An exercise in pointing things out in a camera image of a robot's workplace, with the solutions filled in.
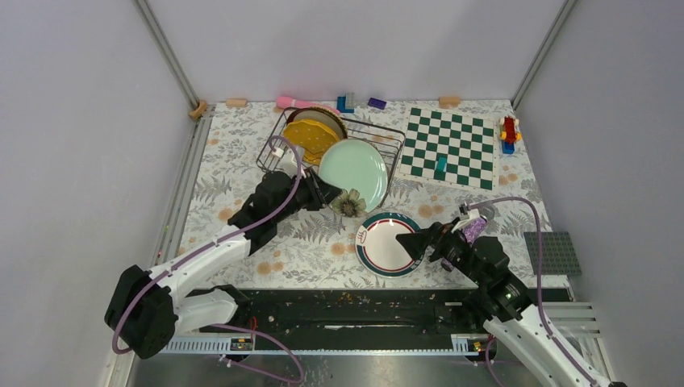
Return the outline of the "mint green flower plate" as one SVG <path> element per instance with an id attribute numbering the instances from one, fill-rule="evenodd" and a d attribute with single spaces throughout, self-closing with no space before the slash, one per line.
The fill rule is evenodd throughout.
<path id="1" fill-rule="evenodd" d="M 321 179 L 341 190 L 330 206 L 348 218 L 359 218 L 378 208 L 389 188 L 389 174 L 380 152 L 361 139 L 332 145 L 319 164 Z"/>

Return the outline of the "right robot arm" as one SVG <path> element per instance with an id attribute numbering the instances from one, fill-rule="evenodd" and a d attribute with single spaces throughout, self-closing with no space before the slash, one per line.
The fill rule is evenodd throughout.
<path id="1" fill-rule="evenodd" d="M 493 236 L 482 235 L 484 218 L 470 224 L 433 223 L 429 228 L 396 235 L 412 258 L 432 250 L 431 262 L 467 276 L 477 288 L 455 317 L 458 325 L 487 331 L 507 347 L 543 386 L 614 386 L 585 360 L 532 298 L 528 287 L 508 268 L 509 257 Z"/>

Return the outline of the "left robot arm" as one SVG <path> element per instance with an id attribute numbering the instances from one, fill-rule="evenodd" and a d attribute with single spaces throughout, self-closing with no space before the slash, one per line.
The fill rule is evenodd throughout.
<path id="1" fill-rule="evenodd" d="M 113 351 L 147 359 L 177 334 L 215 324 L 243 330 L 251 312 L 239 302 L 236 289 L 230 285 L 200 289 L 199 283 L 264 247 L 284 219 L 300 210 L 322 210 L 341 193 L 311 169 L 294 176 L 266 173 L 226 226 L 208 241 L 150 269 L 127 268 L 104 316 L 113 331 Z"/>

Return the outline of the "white plate green red rim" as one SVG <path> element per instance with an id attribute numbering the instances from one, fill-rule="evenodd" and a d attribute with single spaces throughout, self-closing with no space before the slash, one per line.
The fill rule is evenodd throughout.
<path id="1" fill-rule="evenodd" d="M 411 258 L 396 236 L 419 230 L 418 223 L 404 214 L 375 214 L 358 228 L 355 252 L 359 261 L 376 275 L 389 278 L 407 276 L 418 269 L 422 260 Z"/>

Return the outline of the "yellow dotted scalloped plate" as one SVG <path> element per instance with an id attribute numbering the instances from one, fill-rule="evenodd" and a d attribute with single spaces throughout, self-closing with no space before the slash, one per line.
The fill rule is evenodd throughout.
<path id="1" fill-rule="evenodd" d="M 304 150 L 303 160 L 313 165 L 319 165 L 327 150 L 340 142 L 340 137 L 330 127 L 312 119 L 288 123 L 283 136 L 301 147 Z"/>

